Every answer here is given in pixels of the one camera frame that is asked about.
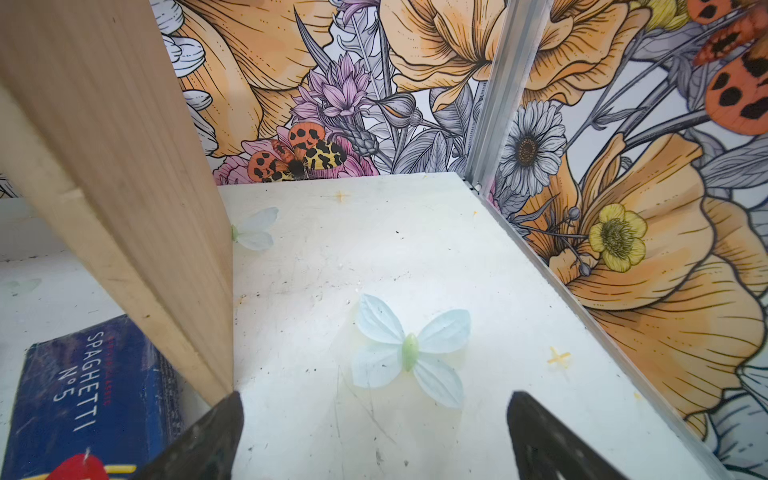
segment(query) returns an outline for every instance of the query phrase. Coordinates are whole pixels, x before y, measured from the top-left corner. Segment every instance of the yellow cross mark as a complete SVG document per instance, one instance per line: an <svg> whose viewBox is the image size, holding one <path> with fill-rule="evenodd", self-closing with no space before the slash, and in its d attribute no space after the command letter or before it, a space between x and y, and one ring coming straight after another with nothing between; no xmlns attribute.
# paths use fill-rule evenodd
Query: yellow cross mark
<svg viewBox="0 0 768 480"><path fill-rule="evenodd" d="M565 361L569 356L571 356L570 353L566 352L562 355L558 355L558 351L554 349L553 346L549 347L549 349L552 351L552 358L547 360L547 363L559 363L563 366L564 369L568 368L568 362Z"/></svg>

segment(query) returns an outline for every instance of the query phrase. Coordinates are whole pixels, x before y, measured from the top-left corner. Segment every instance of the pasta package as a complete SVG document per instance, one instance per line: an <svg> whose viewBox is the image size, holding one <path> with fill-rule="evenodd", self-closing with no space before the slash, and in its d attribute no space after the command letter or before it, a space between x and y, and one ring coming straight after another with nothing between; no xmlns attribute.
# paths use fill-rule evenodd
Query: pasta package
<svg viewBox="0 0 768 480"><path fill-rule="evenodd" d="M128 316L26 354L0 480L120 480L181 431L173 368Z"/></svg>

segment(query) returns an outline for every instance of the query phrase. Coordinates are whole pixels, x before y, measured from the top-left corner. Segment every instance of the floral wallpaper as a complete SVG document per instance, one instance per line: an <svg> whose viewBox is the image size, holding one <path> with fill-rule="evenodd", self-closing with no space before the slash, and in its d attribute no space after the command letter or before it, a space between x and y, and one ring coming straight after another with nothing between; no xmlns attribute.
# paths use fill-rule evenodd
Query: floral wallpaper
<svg viewBox="0 0 768 480"><path fill-rule="evenodd" d="M150 4L218 185L463 172L506 8Z"/></svg>
<svg viewBox="0 0 768 480"><path fill-rule="evenodd" d="M554 0L490 200L736 478L768 478L765 3Z"/></svg>

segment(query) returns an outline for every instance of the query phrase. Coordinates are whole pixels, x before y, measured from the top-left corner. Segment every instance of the wooden plank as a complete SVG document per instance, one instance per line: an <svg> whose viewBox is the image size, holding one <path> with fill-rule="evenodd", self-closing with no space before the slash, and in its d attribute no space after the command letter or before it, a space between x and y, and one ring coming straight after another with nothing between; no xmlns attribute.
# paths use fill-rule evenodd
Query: wooden plank
<svg viewBox="0 0 768 480"><path fill-rule="evenodd" d="M0 170L208 402L232 243L148 2L0 3Z"/></svg>

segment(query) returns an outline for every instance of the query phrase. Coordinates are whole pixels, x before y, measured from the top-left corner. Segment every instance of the butterfly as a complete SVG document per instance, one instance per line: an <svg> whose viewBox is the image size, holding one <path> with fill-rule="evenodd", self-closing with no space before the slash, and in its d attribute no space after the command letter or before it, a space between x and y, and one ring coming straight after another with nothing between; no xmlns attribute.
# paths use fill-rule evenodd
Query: butterfly
<svg viewBox="0 0 768 480"><path fill-rule="evenodd" d="M277 220L277 208L271 207L260 210L232 226L232 240L243 247L256 252L266 250L275 244L272 235L266 232Z"/></svg>
<svg viewBox="0 0 768 480"><path fill-rule="evenodd" d="M726 57L736 48L753 44L722 67L704 98L710 118L728 130L743 135L768 132L768 2L765 0L688 0L688 13L699 24L708 25L737 8L746 13L716 31L694 59L704 65Z"/></svg>
<svg viewBox="0 0 768 480"><path fill-rule="evenodd" d="M272 150L257 151L248 161L248 177L254 182L303 180L309 171L328 170L346 161L340 145L326 140L322 125L301 122L291 127L288 142L272 139Z"/></svg>
<svg viewBox="0 0 768 480"><path fill-rule="evenodd" d="M386 303L363 295L356 323L363 335L376 342L361 348L353 359L352 379L356 386L375 389L389 384L400 372L413 372L424 392L437 403L453 409L461 407L462 380L435 354L454 352L467 343L471 324L467 310L449 310L418 336L406 336Z"/></svg>

